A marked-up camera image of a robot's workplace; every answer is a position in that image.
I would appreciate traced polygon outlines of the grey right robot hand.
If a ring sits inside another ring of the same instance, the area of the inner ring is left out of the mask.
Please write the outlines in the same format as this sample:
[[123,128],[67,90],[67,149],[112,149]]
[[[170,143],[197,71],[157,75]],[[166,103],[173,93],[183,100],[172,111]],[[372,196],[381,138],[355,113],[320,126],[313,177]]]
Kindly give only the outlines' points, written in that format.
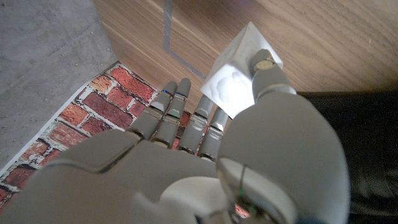
[[271,53],[249,63],[255,103],[225,125],[219,112],[198,154],[187,128],[178,149],[166,90],[125,131],[110,129],[38,170],[2,223],[346,223],[349,175],[329,122],[296,94]]

